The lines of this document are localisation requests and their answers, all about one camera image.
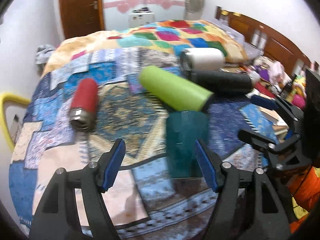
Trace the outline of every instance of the wooden door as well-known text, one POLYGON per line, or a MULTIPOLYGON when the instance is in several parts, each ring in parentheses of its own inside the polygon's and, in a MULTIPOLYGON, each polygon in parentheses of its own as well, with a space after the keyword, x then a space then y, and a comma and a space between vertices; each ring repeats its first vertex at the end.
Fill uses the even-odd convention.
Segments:
POLYGON ((59 0, 66 39, 100 31, 98 0, 59 0))

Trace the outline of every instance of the screw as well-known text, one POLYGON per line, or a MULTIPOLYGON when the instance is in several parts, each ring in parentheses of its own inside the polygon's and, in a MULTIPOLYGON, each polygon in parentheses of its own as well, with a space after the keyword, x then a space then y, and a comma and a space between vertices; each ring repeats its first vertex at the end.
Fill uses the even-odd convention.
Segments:
POLYGON ((89 163, 89 168, 90 169, 94 169, 95 167, 97 167, 98 166, 98 163, 97 162, 90 162, 89 163))
POLYGON ((257 169, 256 169, 256 173, 258 173, 258 174, 263 174, 264 171, 263 171, 263 169, 261 169, 261 168, 257 168, 257 169))
POLYGON ((224 162, 224 163, 222 163, 222 167, 224 167, 225 169, 229 169, 229 168, 231 168, 231 164, 228 162, 224 162))
POLYGON ((280 163, 277 163, 277 164, 276 164, 276 169, 277 169, 277 170, 282 170, 282 169, 283 169, 283 165, 280 164, 280 163))
POLYGON ((57 170, 56 170, 56 173, 57 174, 62 174, 64 172, 64 169, 63 168, 58 168, 57 170))

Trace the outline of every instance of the wooden headboard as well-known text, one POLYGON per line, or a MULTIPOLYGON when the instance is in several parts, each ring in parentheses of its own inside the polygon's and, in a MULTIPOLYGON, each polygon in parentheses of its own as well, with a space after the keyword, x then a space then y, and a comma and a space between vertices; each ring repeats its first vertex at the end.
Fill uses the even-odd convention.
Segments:
POLYGON ((264 55, 272 60, 280 61, 288 75, 292 74, 299 59, 304 63, 303 67, 310 67, 311 62, 308 57, 292 41, 268 25, 248 16, 217 7, 216 19, 220 18, 227 20, 230 28, 243 34, 247 43, 252 44, 253 36, 255 36, 259 44, 263 36, 263 39, 266 40, 262 47, 264 55))

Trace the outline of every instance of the yellow tube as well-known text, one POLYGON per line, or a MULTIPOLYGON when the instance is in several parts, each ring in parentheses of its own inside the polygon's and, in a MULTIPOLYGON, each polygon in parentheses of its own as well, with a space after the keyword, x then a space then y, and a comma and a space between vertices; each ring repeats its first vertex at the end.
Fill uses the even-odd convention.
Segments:
POLYGON ((9 129, 7 126, 7 121, 5 119, 4 107, 3 107, 5 101, 12 101, 12 102, 16 102, 18 104, 26 105, 26 106, 29 105, 31 101, 29 99, 14 95, 12 93, 5 92, 5 93, 0 94, 0 127, 2 128, 4 138, 7 141, 7 144, 9 146, 10 150, 13 151, 14 150, 14 143, 13 143, 11 136, 10 136, 10 132, 9 132, 9 129))

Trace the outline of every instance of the blue gripper pad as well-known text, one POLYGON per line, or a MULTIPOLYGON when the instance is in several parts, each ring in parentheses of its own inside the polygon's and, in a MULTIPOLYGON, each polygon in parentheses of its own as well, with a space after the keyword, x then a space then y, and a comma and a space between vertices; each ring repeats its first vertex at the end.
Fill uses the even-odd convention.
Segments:
POLYGON ((219 155, 209 150, 203 140, 196 140, 196 159, 208 187, 213 192, 220 192, 224 183, 220 165, 222 160, 219 155))
POLYGON ((250 99, 250 103, 256 106, 262 106, 269 110, 277 110, 278 106, 274 100, 270 100, 261 96, 253 95, 250 99))
POLYGON ((113 186, 124 155, 125 142, 122 139, 117 139, 110 152, 104 153, 100 157, 97 185, 100 187, 101 193, 106 192, 113 186))

